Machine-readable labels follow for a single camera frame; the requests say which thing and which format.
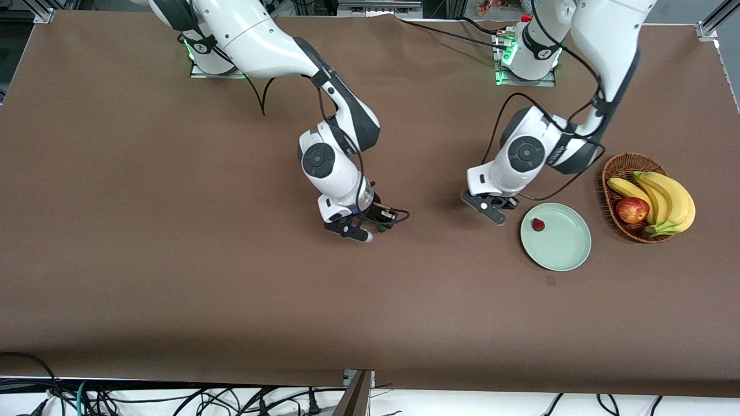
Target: apple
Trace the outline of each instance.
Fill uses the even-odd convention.
[[[636,224],[644,220],[650,212],[650,205],[640,198],[624,198],[616,204],[616,214],[627,224]]]

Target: teal cable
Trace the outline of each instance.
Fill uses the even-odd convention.
[[[77,389],[77,416],[82,416],[82,392],[85,389],[85,384],[87,384],[87,380],[80,383],[80,388]]]

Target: white floor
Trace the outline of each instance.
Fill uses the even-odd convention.
[[[112,397],[124,400],[146,400],[165,397],[180,397],[193,393],[194,389],[183,390],[141,390],[114,392]],[[257,389],[235,390],[244,403],[256,393]],[[306,389],[284,388],[267,396],[267,404]],[[331,411],[341,397],[341,392],[317,393],[319,407]],[[376,389],[372,392],[370,416],[388,416],[401,411],[400,416],[542,416],[547,412],[555,394],[552,393],[502,393],[502,392],[436,392],[423,390]],[[0,395],[0,416],[28,415],[46,398],[45,393],[24,393]],[[235,404],[230,395],[221,396]],[[617,395],[620,416],[648,416],[655,396]],[[603,397],[608,406],[611,402]],[[299,397],[298,402],[305,412],[308,409],[307,396]],[[119,416],[171,416],[182,400],[163,403],[119,403]],[[179,416],[193,416],[200,400],[193,400]],[[52,399],[43,415],[60,415],[59,400]],[[76,415],[71,406],[67,414]],[[270,411],[271,416],[294,416],[297,405],[288,402]],[[595,395],[564,395],[552,413],[553,416],[609,416],[596,401]],[[665,397],[658,405],[655,416],[738,416],[740,399],[703,397]],[[203,416],[228,416],[227,411],[217,406],[209,406]]]

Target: plate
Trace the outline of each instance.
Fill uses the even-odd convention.
[[[545,222],[545,229],[534,231],[532,220]],[[563,204],[540,204],[527,212],[520,231],[529,257],[546,269],[567,272],[583,264],[591,252],[591,231],[586,221]]]

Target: brown woven basket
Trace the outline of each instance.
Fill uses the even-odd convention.
[[[645,221],[640,221],[637,224],[625,224],[616,215],[616,203],[619,202],[623,197],[614,192],[607,184],[606,181],[614,177],[627,179],[629,182],[637,185],[634,179],[632,179],[632,172],[639,170],[642,172],[658,172],[663,175],[667,175],[662,166],[658,162],[654,161],[647,156],[640,155],[638,153],[622,153],[609,159],[604,166],[602,171],[602,188],[604,190],[604,199],[602,200],[602,207],[609,212],[609,216],[613,224],[619,231],[634,241],[640,243],[660,243],[671,238],[672,235],[658,235],[651,238],[644,230],[648,225]]]

